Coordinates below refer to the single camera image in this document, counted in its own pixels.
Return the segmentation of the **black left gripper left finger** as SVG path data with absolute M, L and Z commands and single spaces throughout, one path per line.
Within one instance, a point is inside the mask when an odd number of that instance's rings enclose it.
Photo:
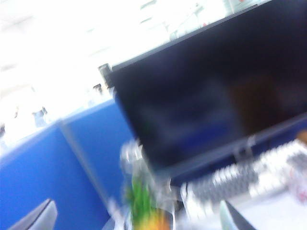
M 58 210 L 55 201 L 46 199 L 9 227 L 9 230 L 53 230 L 57 216 Z

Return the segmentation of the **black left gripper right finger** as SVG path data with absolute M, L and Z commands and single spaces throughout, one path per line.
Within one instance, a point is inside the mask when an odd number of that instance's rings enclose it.
M 222 230 L 255 230 L 255 228 L 226 200 L 220 202 Z

